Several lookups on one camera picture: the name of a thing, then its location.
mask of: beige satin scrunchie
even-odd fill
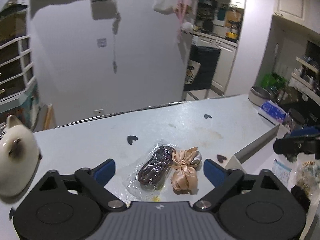
[[[171,184],[174,190],[195,190],[198,185],[198,178],[195,168],[201,162],[201,154],[198,147],[193,147],[187,151],[181,150],[172,153],[174,172]]]

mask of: white tabletop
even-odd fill
[[[212,116],[212,119],[205,119],[204,114]],[[122,184],[123,175],[132,172],[125,167],[146,155],[160,139],[182,149],[198,147],[203,161],[207,158],[216,161],[217,154],[229,159],[272,128],[274,125],[258,115],[247,95],[240,95],[131,112],[37,132],[34,135],[43,159],[30,189],[50,169],[57,169],[60,174],[73,174],[79,168],[94,168],[113,158],[116,175],[105,188],[129,204],[136,199]],[[128,135],[139,139],[129,145]],[[202,168],[197,175],[196,194],[175,194],[170,179],[167,179],[160,201],[187,200],[193,204],[206,195],[214,187],[205,178]],[[17,208],[21,201],[0,202],[0,232],[3,239],[18,240],[9,220],[9,211],[11,207]]]

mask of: clear plastic bag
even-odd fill
[[[319,186],[316,178],[306,170],[304,164],[299,164],[297,167],[296,185],[302,188],[311,203],[314,203],[320,193]]]
[[[157,201],[172,165],[172,152],[181,150],[160,140],[145,156],[126,167],[133,171],[123,180],[125,188],[137,199]]]

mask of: wall outlet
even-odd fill
[[[99,109],[99,110],[93,110],[93,115],[94,116],[101,116],[101,115],[104,115],[104,109]]]

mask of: black heart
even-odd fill
[[[9,219],[11,220],[13,217],[13,214],[15,213],[15,210],[13,208],[10,209],[10,213],[9,213]]]
[[[127,141],[130,145],[132,145],[132,141],[136,141],[138,140],[138,137],[137,136],[134,136],[134,135],[128,135],[128,138],[127,138]]]
[[[220,163],[223,163],[223,161],[225,161],[227,158],[225,156],[222,156],[222,155],[217,155],[217,159],[218,159],[218,162]]]

